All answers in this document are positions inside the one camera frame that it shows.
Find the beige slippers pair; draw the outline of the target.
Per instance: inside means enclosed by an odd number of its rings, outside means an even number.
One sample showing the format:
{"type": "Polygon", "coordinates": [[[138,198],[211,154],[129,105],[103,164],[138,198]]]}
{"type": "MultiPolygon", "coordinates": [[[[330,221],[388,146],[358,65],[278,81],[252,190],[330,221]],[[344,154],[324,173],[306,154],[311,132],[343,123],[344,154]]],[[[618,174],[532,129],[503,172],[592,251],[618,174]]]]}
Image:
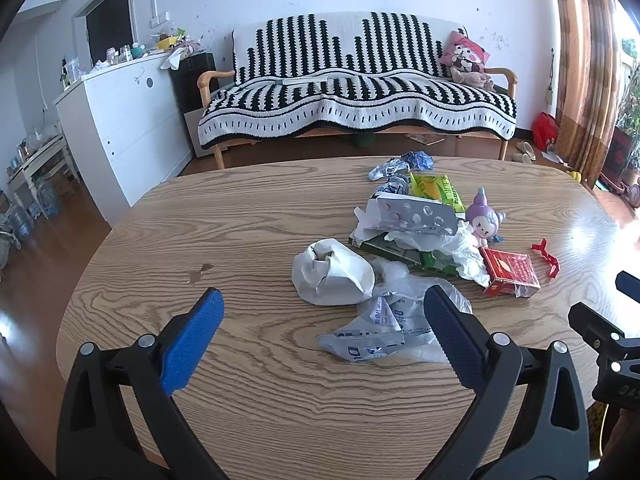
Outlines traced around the beige slippers pair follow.
{"type": "Polygon", "coordinates": [[[536,162],[535,150],[527,141],[518,141],[516,144],[516,152],[512,155],[512,160],[526,165],[533,165],[533,163],[536,162]]]}

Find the brown striped curtain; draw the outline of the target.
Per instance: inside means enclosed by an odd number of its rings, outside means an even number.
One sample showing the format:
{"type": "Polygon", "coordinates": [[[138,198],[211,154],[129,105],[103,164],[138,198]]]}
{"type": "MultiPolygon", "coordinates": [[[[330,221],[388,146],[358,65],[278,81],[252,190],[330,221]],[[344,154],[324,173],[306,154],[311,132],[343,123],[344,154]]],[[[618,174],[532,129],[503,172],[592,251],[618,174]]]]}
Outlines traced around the brown striped curtain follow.
{"type": "Polygon", "coordinates": [[[620,52],[616,0],[558,0],[559,124],[556,150],[592,188],[600,177],[618,115],[620,52]]]}

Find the pink cartoon pillow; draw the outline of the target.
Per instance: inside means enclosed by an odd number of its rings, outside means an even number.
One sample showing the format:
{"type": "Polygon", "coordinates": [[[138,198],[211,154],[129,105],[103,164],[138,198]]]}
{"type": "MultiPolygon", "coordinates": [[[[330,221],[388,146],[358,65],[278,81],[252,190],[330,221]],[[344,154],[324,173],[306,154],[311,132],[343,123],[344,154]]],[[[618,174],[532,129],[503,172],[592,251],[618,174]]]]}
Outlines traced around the pink cartoon pillow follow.
{"type": "Polygon", "coordinates": [[[448,38],[439,62],[463,73],[484,73],[490,54],[468,36],[454,30],[448,38]]]}

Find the white cabinet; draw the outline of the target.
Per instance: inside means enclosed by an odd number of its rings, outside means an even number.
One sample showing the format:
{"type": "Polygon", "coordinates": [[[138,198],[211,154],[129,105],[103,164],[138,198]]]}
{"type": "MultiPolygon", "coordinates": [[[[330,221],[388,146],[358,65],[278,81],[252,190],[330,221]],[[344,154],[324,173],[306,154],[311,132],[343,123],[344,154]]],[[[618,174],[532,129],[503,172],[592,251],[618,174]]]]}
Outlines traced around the white cabinet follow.
{"type": "Polygon", "coordinates": [[[80,175],[110,226],[193,158],[164,58],[81,76],[54,101],[80,175]]]}

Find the red plastic clip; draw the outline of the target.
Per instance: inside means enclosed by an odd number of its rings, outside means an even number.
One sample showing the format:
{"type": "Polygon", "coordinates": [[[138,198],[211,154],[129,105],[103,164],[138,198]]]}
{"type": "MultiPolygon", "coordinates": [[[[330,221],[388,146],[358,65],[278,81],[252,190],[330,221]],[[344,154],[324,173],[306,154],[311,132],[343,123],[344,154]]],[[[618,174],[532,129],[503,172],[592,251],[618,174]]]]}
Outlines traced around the red plastic clip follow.
{"type": "Polygon", "coordinates": [[[556,278],[560,272],[560,264],[558,258],[548,251],[548,240],[543,238],[539,243],[531,244],[530,249],[538,252],[541,258],[548,263],[548,278],[556,278]]]}

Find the clear printed plastic bag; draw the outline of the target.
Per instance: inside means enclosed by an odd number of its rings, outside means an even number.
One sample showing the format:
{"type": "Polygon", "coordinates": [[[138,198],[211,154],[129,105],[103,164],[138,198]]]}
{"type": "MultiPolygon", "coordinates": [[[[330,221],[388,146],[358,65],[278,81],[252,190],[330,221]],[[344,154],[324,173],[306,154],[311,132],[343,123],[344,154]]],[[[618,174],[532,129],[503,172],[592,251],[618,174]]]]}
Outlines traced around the clear printed plastic bag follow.
{"type": "Polygon", "coordinates": [[[371,299],[358,304],[352,322],[317,336],[317,344],[351,363],[388,356],[445,363],[445,353],[424,311],[425,293],[433,286],[440,287],[459,311],[472,311],[469,299],[450,282],[408,275],[381,285],[371,299]]]}

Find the small white side table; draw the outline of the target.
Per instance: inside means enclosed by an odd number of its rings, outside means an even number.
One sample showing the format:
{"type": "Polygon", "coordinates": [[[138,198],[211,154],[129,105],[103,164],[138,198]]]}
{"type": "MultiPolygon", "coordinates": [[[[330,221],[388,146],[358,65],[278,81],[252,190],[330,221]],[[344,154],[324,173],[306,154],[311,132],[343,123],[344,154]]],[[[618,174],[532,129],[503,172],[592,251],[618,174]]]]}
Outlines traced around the small white side table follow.
{"type": "Polygon", "coordinates": [[[17,205],[20,205],[24,210],[28,209],[21,199],[20,188],[24,185],[27,186],[30,195],[32,196],[32,202],[37,204],[39,208],[42,208],[40,201],[38,200],[36,177],[40,173],[40,170],[47,165],[52,159],[56,159],[56,156],[60,155],[61,159],[55,166],[46,172],[43,177],[49,179],[54,176],[58,171],[63,170],[69,172],[76,182],[80,181],[80,177],[77,171],[77,167],[73,160],[72,153],[68,147],[66,136],[63,133],[54,136],[46,144],[36,151],[35,154],[26,159],[21,166],[16,170],[16,173],[9,178],[8,194],[12,197],[17,205]]]}

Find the white paper cup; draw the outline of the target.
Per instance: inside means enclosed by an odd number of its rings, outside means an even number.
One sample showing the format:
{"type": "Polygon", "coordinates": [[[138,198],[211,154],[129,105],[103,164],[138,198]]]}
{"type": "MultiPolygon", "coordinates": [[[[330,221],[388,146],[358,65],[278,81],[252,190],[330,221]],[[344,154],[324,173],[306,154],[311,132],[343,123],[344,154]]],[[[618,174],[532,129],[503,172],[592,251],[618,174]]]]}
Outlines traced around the white paper cup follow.
{"type": "Polygon", "coordinates": [[[348,306],[372,297],[375,274],[365,258],[335,238],[325,238],[294,257],[291,280],[298,296],[310,304],[348,306]]]}

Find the red cigarette box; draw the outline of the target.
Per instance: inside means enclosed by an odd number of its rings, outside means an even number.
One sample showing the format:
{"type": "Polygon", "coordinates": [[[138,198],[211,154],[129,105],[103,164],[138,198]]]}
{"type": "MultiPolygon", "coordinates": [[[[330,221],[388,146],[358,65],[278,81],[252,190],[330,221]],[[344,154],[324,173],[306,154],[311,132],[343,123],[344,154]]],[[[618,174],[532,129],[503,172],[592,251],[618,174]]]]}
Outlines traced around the red cigarette box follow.
{"type": "Polygon", "coordinates": [[[500,294],[515,298],[530,298],[540,289],[536,272],[529,255],[503,252],[491,248],[480,248],[489,284],[484,290],[488,296],[500,294]]]}

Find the black speaker box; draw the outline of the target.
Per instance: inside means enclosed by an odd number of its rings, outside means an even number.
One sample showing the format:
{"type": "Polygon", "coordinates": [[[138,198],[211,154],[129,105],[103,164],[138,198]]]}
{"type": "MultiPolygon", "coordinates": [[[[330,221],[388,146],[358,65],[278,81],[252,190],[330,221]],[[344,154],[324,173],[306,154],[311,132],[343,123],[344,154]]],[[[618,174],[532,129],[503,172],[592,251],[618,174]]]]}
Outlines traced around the black speaker box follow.
{"type": "Polygon", "coordinates": [[[208,70],[216,70],[214,57],[210,52],[194,53],[182,60],[176,70],[168,70],[178,109],[182,114],[202,108],[198,77],[208,70]]]}

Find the blue foil wrapper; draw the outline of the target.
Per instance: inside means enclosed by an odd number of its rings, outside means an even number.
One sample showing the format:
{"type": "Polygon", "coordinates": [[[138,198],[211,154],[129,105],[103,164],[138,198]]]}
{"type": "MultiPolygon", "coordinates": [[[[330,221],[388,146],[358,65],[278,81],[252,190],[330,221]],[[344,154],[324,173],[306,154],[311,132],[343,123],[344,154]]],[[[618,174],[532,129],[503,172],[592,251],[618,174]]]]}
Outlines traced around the blue foil wrapper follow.
{"type": "Polygon", "coordinates": [[[434,160],[429,154],[424,151],[411,151],[375,166],[369,171],[368,179],[377,181],[393,177],[395,174],[405,174],[410,171],[431,171],[433,169],[434,160]]]}

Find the potted green plant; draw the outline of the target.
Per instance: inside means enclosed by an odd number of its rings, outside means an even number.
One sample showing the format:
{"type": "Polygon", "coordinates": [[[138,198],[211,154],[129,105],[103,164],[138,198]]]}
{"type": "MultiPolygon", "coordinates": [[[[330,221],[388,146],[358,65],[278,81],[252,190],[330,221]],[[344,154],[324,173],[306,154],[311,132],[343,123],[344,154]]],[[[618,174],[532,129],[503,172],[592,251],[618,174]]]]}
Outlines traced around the potted green plant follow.
{"type": "Polygon", "coordinates": [[[622,41],[622,96],[600,180],[632,206],[639,203],[639,45],[622,41]]]}

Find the green popcorn snack bag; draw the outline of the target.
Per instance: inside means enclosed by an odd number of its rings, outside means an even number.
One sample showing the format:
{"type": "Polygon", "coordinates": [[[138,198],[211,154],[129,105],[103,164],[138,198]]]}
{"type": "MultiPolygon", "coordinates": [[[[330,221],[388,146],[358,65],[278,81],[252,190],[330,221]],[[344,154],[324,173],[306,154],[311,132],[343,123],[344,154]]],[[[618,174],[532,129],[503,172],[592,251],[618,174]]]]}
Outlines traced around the green popcorn snack bag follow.
{"type": "Polygon", "coordinates": [[[410,174],[410,191],[413,196],[439,200],[450,206],[457,214],[465,212],[464,203],[458,191],[452,186],[447,176],[427,176],[426,174],[410,174]]]}

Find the purple toy figure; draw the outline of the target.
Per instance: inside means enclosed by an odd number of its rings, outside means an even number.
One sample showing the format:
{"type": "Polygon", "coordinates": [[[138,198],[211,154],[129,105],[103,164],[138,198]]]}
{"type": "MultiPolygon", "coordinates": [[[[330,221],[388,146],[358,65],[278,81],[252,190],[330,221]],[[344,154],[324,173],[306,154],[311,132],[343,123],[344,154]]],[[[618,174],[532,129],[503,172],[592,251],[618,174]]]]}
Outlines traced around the purple toy figure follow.
{"type": "Polygon", "coordinates": [[[465,220],[472,226],[473,234],[480,247],[487,247],[491,243],[503,241],[499,230],[505,218],[504,212],[495,211],[488,205],[484,188],[478,189],[473,203],[465,211],[465,220]]]}

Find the red bag on floor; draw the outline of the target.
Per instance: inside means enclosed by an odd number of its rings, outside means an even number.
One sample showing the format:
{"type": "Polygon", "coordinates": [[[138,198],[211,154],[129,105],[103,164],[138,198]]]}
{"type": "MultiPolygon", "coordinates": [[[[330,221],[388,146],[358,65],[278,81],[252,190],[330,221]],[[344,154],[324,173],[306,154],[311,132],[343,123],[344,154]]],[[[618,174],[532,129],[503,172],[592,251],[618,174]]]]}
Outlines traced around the red bag on floor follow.
{"type": "Polygon", "coordinates": [[[532,133],[536,147],[545,152],[558,140],[559,126],[553,116],[540,112],[533,122],[532,133]]]}

